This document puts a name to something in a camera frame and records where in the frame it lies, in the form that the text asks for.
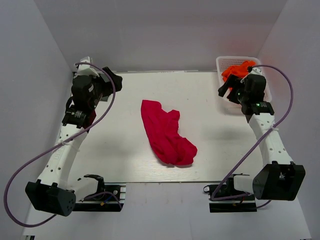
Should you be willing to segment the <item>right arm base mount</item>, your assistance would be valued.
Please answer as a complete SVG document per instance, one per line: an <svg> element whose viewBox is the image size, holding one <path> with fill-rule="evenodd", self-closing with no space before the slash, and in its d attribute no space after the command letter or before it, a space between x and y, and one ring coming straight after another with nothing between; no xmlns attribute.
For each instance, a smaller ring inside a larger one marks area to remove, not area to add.
<svg viewBox="0 0 320 240"><path fill-rule="evenodd" d="M203 193L208 195L210 213L253 213L257 212L257 204L253 195L245 195L234 190L230 185L222 185L215 196L212 196L218 184L208 184L203 187Z"/></svg>

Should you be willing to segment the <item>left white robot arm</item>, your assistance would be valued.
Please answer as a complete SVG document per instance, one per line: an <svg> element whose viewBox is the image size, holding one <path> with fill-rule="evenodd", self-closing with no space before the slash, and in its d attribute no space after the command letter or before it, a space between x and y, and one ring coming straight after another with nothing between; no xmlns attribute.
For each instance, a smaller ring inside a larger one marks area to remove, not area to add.
<svg viewBox="0 0 320 240"><path fill-rule="evenodd" d="M68 178L81 144L95 125L98 103L120 91L122 80L108 67L95 70L91 57L81 59L66 103L58 148L53 150L36 182L28 182L25 188L36 210L66 217L78 201L88 196L96 200L105 196L104 179L99 175L86 174L73 181Z"/></svg>

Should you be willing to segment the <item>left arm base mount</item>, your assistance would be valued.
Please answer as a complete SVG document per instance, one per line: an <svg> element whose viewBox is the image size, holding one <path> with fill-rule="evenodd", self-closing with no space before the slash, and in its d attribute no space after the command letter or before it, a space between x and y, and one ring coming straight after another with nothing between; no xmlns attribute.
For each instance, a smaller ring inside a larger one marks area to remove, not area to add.
<svg viewBox="0 0 320 240"><path fill-rule="evenodd" d="M104 193L96 197L77 202L73 212L121 212L126 198L126 184L106 183L104 188L110 193Z"/></svg>

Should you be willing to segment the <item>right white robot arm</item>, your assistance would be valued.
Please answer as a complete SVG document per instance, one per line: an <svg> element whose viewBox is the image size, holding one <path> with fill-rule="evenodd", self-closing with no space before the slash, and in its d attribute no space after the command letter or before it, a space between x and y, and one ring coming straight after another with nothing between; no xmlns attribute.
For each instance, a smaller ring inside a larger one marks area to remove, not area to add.
<svg viewBox="0 0 320 240"><path fill-rule="evenodd" d="M212 201L236 200L254 195L258 200L293 201L302 185L306 171L303 165L295 164L287 152L278 130L278 126L288 116L293 105L293 86L289 82L289 106L283 117L276 121L275 112L270 102L265 100L267 80L261 72L262 65L248 67L248 74L240 78L231 74L218 89L220 97L241 106L247 123L251 127L256 143L221 180L211 194ZM247 157L259 148L263 166L256 176L235 174L235 170ZM224 183L233 182L225 188L226 196L216 197Z"/></svg>

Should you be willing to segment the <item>red t shirt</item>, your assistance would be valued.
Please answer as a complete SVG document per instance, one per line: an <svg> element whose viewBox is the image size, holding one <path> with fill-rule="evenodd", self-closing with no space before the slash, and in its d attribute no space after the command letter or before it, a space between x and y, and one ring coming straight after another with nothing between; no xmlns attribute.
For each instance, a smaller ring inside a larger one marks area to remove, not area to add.
<svg viewBox="0 0 320 240"><path fill-rule="evenodd" d="M160 161L174 166L193 164L198 149L178 133L178 110L166 112L160 102L144 99L140 113L150 147Z"/></svg>

